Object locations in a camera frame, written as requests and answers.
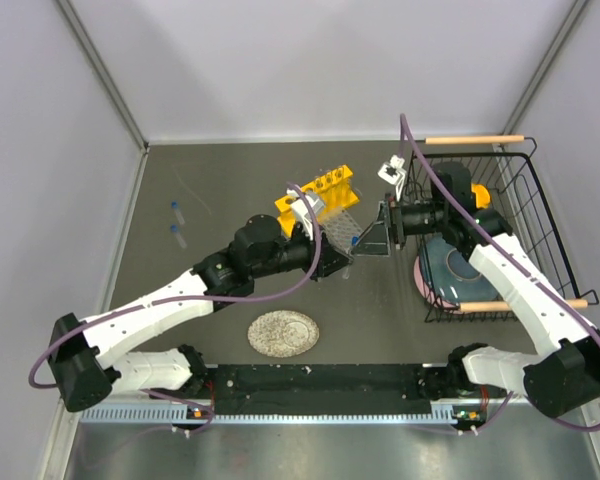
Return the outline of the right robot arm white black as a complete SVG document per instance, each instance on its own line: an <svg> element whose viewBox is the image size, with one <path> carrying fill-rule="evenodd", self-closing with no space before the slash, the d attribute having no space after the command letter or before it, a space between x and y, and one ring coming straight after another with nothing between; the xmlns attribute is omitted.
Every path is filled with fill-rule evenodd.
<svg viewBox="0 0 600 480"><path fill-rule="evenodd" d="M393 156L378 175L395 190L377 220L354 246L359 255L386 255L407 237L427 235L419 271L433 302L464 310L464 288L503 300L524 327L534 353L508 352L482 343L456 348L446 380L467 396L489 385L524 396L557 419L600 398L600 330L549 283L524 251L489 191L458 162L429 166L430 194L408 197L404 160Z"/></svg>

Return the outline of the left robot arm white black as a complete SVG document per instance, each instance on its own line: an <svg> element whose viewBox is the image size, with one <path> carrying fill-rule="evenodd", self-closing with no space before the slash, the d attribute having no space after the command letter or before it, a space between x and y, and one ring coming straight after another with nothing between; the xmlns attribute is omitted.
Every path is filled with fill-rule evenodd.
<svg viewBox="0 0 600 480"><path fill-rule="evenodd" d="M277 219L256 215L230 244L175 280L116 310L79 319L67 314L54 324L47 362L67 411L91 408L112 394L161 389L196 396L207 374L194 348L140 352L141 344L236 303L254 303L255 282L294 270L306 280L328 277L352 262L330 243L297 224L285 237Z"/></svg>

